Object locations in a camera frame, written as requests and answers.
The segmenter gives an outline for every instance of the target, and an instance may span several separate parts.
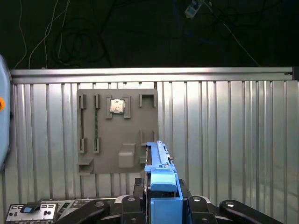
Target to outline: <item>gray block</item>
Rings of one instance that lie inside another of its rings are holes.
[[[140,172],[158,138],[157,90],[78,90],[80,175]]]
[[[135,144],[122,144],[118,153],[118,167],[132,168],[134,167]]]

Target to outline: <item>gray slot holder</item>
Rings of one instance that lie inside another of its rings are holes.
[[[123,113],[110,112],[114,99]],[[140,172],[146,142],[158,138],[157,90],[78,90],[77,104],[78,173]]]

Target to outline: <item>white cable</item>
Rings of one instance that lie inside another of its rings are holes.
[[[64,10],[62,13],[60,13],[60,14],[59,14],[53,21],[51,21],[51,22],[48,24],[47,29],[46,29],[46,31],[45,31],[45,36],[47,35],[48,29],[49,29],[49,26],[51,25],[51,23],[54,22],[54,21],[55,21],[58,17],[60,17],[63,13],[64,13],[64,20],[63,20],[62,27],[64,26],[64,22],[65,22],[66,14],[67,14],[67,10],[68,10],[68,7],[69,7],[70,2],[71,2],[71,0],[68,0],[67,3],[66,3],[65,10]],[[61,44],[62,44],[62,34],[60,35],[59,54],[60,54]],[[46,66],[45,66],[45,68],[47,68],[47,67],[48,67],[48,53],[47,53],[46,40],[44,40],[43,45],[44,45],[44,48],[45,48],[45,57],[46,57]]]
[[[206,1],[202,0],[202,3],[205,4],[205,6],[207,6],[209,8],[209,10],[212,12],[212,14],[214,14],[213,10],[211,9],[211,7],[206,3]],[[239,40],[236,38],[236,36],[233,34],[233,32],[231,31],[231,29],[228,27],[228,25],[226,25],[224,22],[222,23],[227,29],[228,31],[231,33],[231,35],[233,36],[233,38],[235,39],[235,41],[240,45],[240,47],[245,51],[245,53],[252,59],[252,61],[254,61],[255,64],[257,64],[258,66],[261,66],[251,55],[250,53],[243,47],[243,45],[239,42]]]
[[[22,21],[22,15],[23,15],[23,6],[22,6],[22,0],[20,0],[20,19],[19,19],[19,28],[20,28],[20,32],[21,32],[21,35],[22,35],[22,39],[23,39],[23,42],[24,42],[24,46],[25,46],[25,54],[24,56],[21,58],[21,60],[19,60],[19,62],[14,66],[14,69],[24,60],[24,58],[26,57],[27,55],[27,45],[26,45],[26,41],[25,41],[25,37],[24,37],[24,34],[23,34],[23,30],[22,30],[22,27],[21,27],[21,21]]]
[[[71,0],[68,0],[66,3],[66,9],[65,9],[65,14],[64,14],[64,20],[62,22],[62,26],[61,28],[64,27],[64,23],[65,23],[65,18],[66,18],[66,14],[67,14],[67,10],[69,8],[69,4],[70,4]],[[60,61],[60,51],[61,51],[61,45],[62,45],[62,33],[60,34],[60,44],[59,44],[59,50],[58,50],[58,60]]]
[[[58,16],[56,16],[56,18],[55,19],[53,19],[53,21],[52,22],[54,22],[56,19],[58,19],[63,13],[65,13],[65,10],[64,11],[62,11]],[[45,36],[47,35],[47,32],[48,32],[48,30],[49,30],[49,27],[50,27],[50,25],[51,25],[51,23],[52,22],[49,22],[48,23],[48,26],[47,26],[47,28],[46,28],[46,32],[45,32]],[[44,47],[45,47],[45,56],[46,56],[46,67],[48,66],[48,55],[47,55],[47,46],[46,46],[46,41],[44,41],[43,42],[44,43]]]
[[[50,23],[50,29],[49,32],[47,33],[47,35],[37,44],[37,46],[33,49],[33,51],[31,52],[30,56],[29,56],[29,63],[28,63],[28,69],[30,69],[30,62],[31,62],[31,57],[34,53],[34,51],[38,48],[38,46],[49,36],[50,31],[52,29],[52,23],[54,21],[54,15],[55,15],[55,11],[56,11],[56,7],[58,5],[59,0],[56,1],[56,4],[54,6],[54,10],[53,10],[53,15],[52,15],[52,19],[51,19],[51,23]]]

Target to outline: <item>blue plastic part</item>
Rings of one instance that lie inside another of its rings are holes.
[[[150,223],[182,224],[183,223],[183,195],[179,185],[178,174],[175,174],[178,183],[177,197],[151,198]]]
[[[0,55],[0,97],[5,101],[4,110],[0,111],[0,169],[4,166],[9,147],[10,121],[10,73],[4,58]]]
[[[144,170],[150,173],[150,190],[163,192],[177,192],[176,169],[169,161],[166,145],[161,141],[148,142],[151,147],[152,165],[145,166]]]
[[[169,160],[166,145],[161,141],[148,142],[151,147],[152,165],[146,166],[150,173],[150,190],[176,192],[176,197],[150,199],[150,223],[182,224],[183,195],[174,164]]]

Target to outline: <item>black cable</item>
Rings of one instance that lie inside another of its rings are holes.
[[[102,33],[111,16],[114,3],[115,1],[113,1],[110,11],[101,26],[85,18],[67,20],[54,41],[51,54],[52,60],[57,64],[81,67],[80,64],[82,62],[98,63],[105,58],[109,67],[112,67]],[[97,21],[94,8],[92,6],[94,20]],[[61,45],[62,54],[58,56],[61,34],[63,36],[63,44]]]

